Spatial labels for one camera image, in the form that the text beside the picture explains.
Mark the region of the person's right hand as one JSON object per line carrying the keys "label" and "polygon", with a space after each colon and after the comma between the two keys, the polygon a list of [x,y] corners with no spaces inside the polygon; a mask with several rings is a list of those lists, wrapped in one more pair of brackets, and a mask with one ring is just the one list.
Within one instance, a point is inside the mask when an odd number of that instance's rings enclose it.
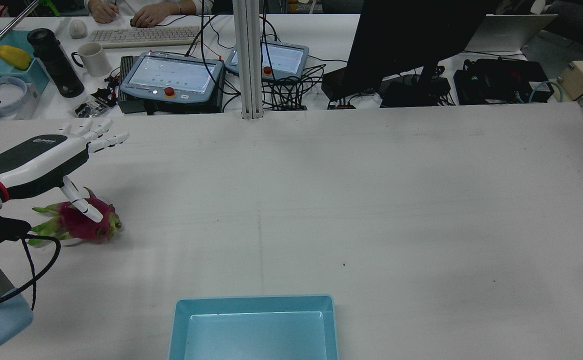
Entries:
{"label": "person's right hand", "polygon": [[117,5],[103,0],[90,0],[87,7],[93,20],[99,24],[109,24],[113,22],[119,14],[119,8]]}

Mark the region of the person's left hand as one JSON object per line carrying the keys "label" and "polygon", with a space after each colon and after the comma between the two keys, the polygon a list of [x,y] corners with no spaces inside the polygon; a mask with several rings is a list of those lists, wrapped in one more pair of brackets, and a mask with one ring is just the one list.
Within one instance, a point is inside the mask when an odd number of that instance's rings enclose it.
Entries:
{"label": "person's left hand", "polygon": [[139,9],[130,20],[130,25],[136,28],[153,28],[165,18],[171,16],[172,10],[166,6],[145,6]]}

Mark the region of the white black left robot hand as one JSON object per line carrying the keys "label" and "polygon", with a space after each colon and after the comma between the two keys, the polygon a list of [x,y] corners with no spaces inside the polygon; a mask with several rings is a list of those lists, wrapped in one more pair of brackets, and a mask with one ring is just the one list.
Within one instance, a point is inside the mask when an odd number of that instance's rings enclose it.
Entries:
{"label": "white black left robot hand", "polygon": [[129,133],[107,134],[113,121],[93,125],[86,119],[72,128],[63,123],[56,133],[40,134],[0,153],[0,198],[33,198],[59,188],[74,207],[91,221],[104,219],[97,208],[81,198],[70,173],[85,164],[90,153],[122,144]]}

